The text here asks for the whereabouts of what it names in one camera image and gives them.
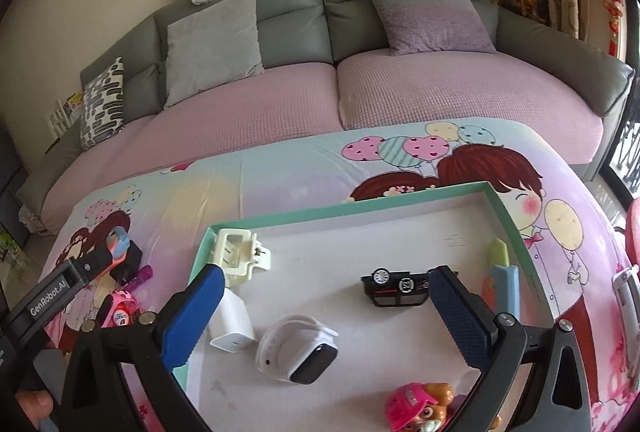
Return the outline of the left hand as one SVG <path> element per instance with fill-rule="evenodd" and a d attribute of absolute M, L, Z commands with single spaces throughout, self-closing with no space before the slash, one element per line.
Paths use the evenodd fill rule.
<path fill-rule="evenodd" d="M 36 429 L 52 412 L 53 400 L 48 391 L 18 391 L 15 398 Z"/>

